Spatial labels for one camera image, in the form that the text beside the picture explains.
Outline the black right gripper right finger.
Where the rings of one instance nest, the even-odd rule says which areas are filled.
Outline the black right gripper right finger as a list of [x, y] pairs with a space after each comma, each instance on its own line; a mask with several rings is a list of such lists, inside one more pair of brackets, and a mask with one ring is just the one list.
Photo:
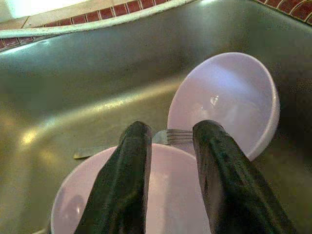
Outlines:
[[201, 194], [213, 234], [295, 234], [266, 180], [213, 120], [193, 127]]

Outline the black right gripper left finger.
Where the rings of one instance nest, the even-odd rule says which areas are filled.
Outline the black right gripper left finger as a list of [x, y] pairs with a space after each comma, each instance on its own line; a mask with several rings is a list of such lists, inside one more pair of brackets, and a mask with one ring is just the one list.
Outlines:
[[97, 174], [75, 233], [145, 233], [151, 162], [151, 129], [136, 121]]

